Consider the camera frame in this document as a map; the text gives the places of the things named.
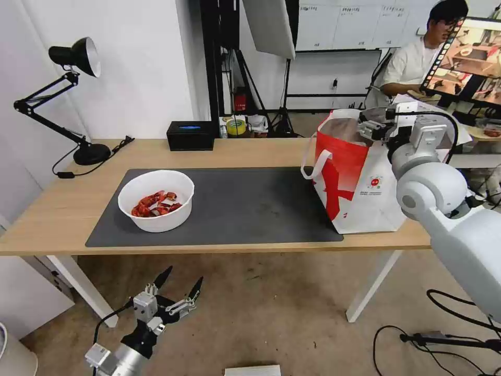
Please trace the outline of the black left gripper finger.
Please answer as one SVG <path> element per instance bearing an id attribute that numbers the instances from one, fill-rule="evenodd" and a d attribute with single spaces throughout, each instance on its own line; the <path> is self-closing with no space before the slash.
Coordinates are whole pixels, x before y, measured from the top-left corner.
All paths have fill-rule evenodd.
<path id="1" fill-rule="evenodd" d="M 150 283 L 145 287 L 144 292 L 148 298 L 160 296 L 160 290 L 166 283 L 168 277 L 172 272 L 172 269 L 173 266 L 169 266 L 154 279 L 153 283 Z"/>
<path id="2" fill-rule="evenodd" d="M 201 287 L 204 281 L 204 277 L 201 276 L 197 282 L 194 284 L 193 288 L 189 292 L 188 296 L 168 307 L 165 308 L 166 313 L 169 316 L 178 315 L 180 318 L 188 315 L 192 310 L 196 309 L 196 300 L 198 299 Z"/>

